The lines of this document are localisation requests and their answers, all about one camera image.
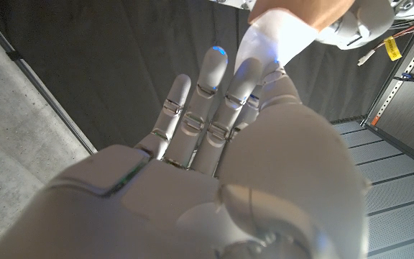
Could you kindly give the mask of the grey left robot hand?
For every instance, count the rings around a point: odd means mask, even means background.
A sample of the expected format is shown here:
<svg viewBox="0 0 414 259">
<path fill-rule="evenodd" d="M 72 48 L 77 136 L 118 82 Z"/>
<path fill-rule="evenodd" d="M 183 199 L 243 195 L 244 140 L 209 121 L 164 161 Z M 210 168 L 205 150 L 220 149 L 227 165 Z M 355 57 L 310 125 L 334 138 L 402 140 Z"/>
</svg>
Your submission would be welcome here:
<svg viewBox="0 0 414 259">
<path fill-rule="evenodd" d="M 249 12 L 238 57 L 289 60 L 314 41 L 349 50 L 377 39 L 399 19 L 414 21 L 414 1 L 231 0 Z"/>
</svg>

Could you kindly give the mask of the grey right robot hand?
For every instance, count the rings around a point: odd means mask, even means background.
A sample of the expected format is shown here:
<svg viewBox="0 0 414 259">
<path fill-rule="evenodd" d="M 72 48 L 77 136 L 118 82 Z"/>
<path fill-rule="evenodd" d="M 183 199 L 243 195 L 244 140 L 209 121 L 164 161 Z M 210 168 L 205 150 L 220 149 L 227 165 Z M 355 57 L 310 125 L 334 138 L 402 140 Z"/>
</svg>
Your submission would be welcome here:
<svg viewBox="0 0 414 259">
<path fill-rule="evenodd" d="M 0 239 L 0 258 L 364 258 L 368 183 L 340 134 L 304 106 L 279 59 L 257 118 L 224 149 L 112 145 L 54 177 Z"/>
</svg>

